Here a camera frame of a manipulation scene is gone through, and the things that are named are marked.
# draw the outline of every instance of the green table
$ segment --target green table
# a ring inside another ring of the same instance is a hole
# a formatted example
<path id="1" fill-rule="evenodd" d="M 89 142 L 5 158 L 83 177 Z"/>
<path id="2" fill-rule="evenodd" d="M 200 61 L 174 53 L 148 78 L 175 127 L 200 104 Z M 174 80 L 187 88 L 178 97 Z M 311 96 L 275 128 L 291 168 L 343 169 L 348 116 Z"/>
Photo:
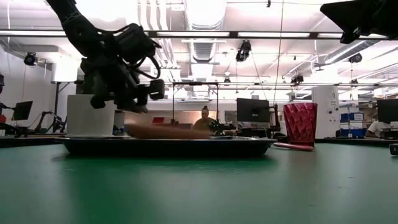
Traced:
<path id="1" fill-rule="evenodd" d="M 258 160 L 78 158 L 0 149 L 0 223 L 397 223 L 388 148 L 317 144 Z"/>

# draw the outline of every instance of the ceiling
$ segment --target ceiling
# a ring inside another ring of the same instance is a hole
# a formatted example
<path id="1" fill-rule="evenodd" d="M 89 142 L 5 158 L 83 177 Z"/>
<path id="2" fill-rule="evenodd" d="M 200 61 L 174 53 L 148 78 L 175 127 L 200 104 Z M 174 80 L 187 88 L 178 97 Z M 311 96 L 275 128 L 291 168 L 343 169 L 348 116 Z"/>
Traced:
<path id="1" fill-rule="evenodd" d="M 92 0 L 78 0 L 78 2 L 93 2 Z M 113 22 L 105 22 L 100 19 L 100 15 L 94 13 L 86 15 L 89 20 L 102 29 L 118 29 L 126 25 L 125 15 L 132 12 L 126 9 L 126 1 L 113 0 L 112 7 L 104 3 L 99 3 L 96 9 L 104 13 L 118 12 L 118 18 Z M 149 23 L 150 1 L 140 1 L 139 7 L 143 2 L 147 2 L 147 18 Z M 206 15 L 211 4 L 207 6 L 203 1 L 203 7 L 197 10 L 203 11 Z M 336 2 L 328 0 L 276 0 L 271 1 L 270 8 L 267 7 L 267 1 L 257 0 L 227 0 L 226 13 L 223 24 L 223 30 L 238 31 L 286 31 L 286 32 L 341 32 L 331 20 L 326 18 L 320 12 L 320 6 L 323 3 Z M 184 4 L 183 0 L 166 0 L 167 3 L 167 25 L 171 30 L 186 30 Z M 55 13 L 49 8 L 43 0 L 0 0 L 0 29 L 61 29 Z M 2 38 L 1 43 L 7 44 L 7 38 Z M 313 55 L 319 57 L 328 55 L 343 47 L 338 40 L 279 40 L 279 39 L 249 39 L 252 45 L 252 52 L 245 62 L 237 63 L 235 61 L 236 51 L 241 44 L 241 39 L 225 39 L 225 43 L 217 44 L 213 66 L 212 76 L 215 80 L 222 80 L 225 72 L 229 72 L 231 81 L 238 82 L 262 82 L 273 83 L 277 80 L 283 82 L 282 76 Z M 181 68 L 181 77 L 191 74 L 190 49 L 188 44 L 181 42 L 181 39 L 171 39 L 173 52 L 178 65 Z M 79 59 L 81 55 L 69 43 L 66 38 L 32 38 L 32 37 L 12 37 L 9 42 L 13 45 L 13 50 L 19 50 L 19 45 L 55 45 L 62 52 Z M 395 58 L 398 56 L 398 41 L 381 41 L 376 45 L 361 52 L 363 61 L 353 64 L 349 62 L 338 62 L 331 66 L 326 66 L 324 71 L 318 73 L 312 70 L 312 75 L 307 75 L 307 79 L 329 80 L 329 74 L 339 82 L 348 83 L 352 78 L 371 73 L 379 68 L 397 63 Z M 42 59 L 51 59 L 53 55 L 48 52 L 38 53 Z M 396 75 L 394 69 L 388 70 L 388 73 L 381 72 L 372 78 L 374 80 L 366 82 L 381 82 L 385 79 L 394 78 Z"/>

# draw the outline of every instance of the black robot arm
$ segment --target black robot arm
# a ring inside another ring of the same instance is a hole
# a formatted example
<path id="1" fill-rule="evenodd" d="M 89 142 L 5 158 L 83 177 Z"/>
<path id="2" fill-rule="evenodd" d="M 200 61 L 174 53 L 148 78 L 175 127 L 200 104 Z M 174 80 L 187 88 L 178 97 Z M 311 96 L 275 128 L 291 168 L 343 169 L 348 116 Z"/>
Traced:
<path id="1" fill-rule="evenodd" d="M 114 100 L 120 110 L 137 111 L 147 104 L 148 95 L 153 100 L 164 97 L 164 81 L 158 80 L 160 67 L 154 59 L 155 48 L 160 46 L 145 35 L 142 27 L 129 24 L 115 31 L 102 30 L 80 14 L 74 0 L 47 2 L 68 40 L 85 57 L 80 65 L 85 73 L 83 91 L 94 94 L 94 108 L 103 108 L 105 101 Z M 147 57 L 157 68 L 156 77 L 139 70 Z M 149 86 L 139 84 L 140 74 L 153 79 Z"/>

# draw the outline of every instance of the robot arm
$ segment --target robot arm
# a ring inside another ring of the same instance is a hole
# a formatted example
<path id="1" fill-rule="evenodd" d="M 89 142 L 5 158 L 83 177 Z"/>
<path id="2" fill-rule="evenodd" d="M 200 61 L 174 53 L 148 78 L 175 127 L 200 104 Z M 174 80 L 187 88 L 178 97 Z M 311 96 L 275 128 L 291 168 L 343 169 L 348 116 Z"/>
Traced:
<path id="1" fill-rule="evenodd" d="M 157 80 L 160 67 L 154 59 L 155 48 L 160 46 L 145 35 L 142 27 L 130 24 L 115 31 L 101 30 L 80 14 L 74 0 L 47 2 L 68 40 L 85 57 L 80 65 L 85 73 L 83 89 L 94 94 L 94 108 L 103 108 L 105 101 L 114 100 L 118 109 L 135 111 L 147 104 L 148 95 L 153 100 L 164 97 L 164 81 Z M 157 77 L 138 69 L 146 57 L 156 66 Z M 140 74 L 153 79 L 150 86 L 139 84 Z"/>

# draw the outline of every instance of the black tray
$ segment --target black tray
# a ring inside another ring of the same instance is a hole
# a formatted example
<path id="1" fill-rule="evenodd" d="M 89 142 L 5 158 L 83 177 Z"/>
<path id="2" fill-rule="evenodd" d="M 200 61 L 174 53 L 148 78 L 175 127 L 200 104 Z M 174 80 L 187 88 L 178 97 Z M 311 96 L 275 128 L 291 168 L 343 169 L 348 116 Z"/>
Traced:
<path id="1" fill-rule="evenodd" d="M 70 154 L 86 156 L 130 155 L 156 157 L 262 156 L 273 139 L 223 137 L 210 140 L 148 140 L 133 138 L 58 139 Z"/>

